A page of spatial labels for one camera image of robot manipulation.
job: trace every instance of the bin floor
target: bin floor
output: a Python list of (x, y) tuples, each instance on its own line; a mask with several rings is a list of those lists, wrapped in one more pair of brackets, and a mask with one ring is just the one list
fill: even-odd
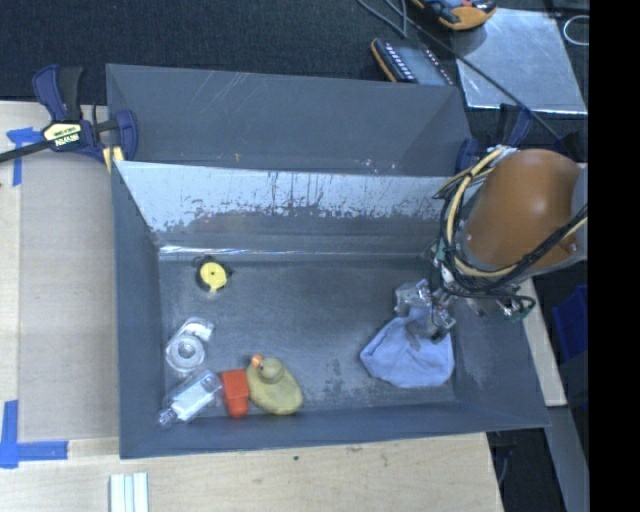
[[(228, 283), (208, 293), (196, 284), (196, 256), (160, 259), (163, 330), (168, 340), (191, 316), (213, 322), (206, 347), (211, 370), (244, 368), (255, 353), (277, 357), (298, 380), (305, 409), (455, 400), (453, 379), (434, 388), (399, 389), (372, 378), (359, 359), (394, 318), (395, 289), (424, 276), (421, 259), (226, 256)], [(167, 391), (177, 382), (167, 365)], [(224, 407), (203, 413), (221, 414)]]

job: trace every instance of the black device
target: black device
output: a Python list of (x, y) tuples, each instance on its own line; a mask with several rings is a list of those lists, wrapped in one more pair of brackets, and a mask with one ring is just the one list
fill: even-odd
[(423, 44), (374, 39), (371, 52), (392, 82), (455, 85), (435, 55)]

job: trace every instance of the yellow toy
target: yellow toy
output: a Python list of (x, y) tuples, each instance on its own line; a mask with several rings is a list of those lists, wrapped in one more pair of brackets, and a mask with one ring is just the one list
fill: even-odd
[(293, 414), (302, 407), (302, 391), (279, 359), (256, 354), (245, 370), (249, 398), (272, 414)]

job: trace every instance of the clamp handle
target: clamp handle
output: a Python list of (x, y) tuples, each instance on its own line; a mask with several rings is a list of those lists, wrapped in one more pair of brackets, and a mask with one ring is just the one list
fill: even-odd
[(82, 112), (78, 105), (78, 84), (81, 67), (61, 68), (51, 64), (38, 71), (33, 79), (33, 90), (38, 103), (49, 111), (52, 121), (78, 121)]

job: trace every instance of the small bottle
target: small bottle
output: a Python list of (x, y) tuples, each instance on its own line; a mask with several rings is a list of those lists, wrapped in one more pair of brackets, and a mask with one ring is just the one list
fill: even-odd
[(169, 405), (157, 416), (158, 425), (168, 428), (174, 423), (188, 423), (213, 402), (222, 389), (218, 376), (205, 370), (173, 391)]

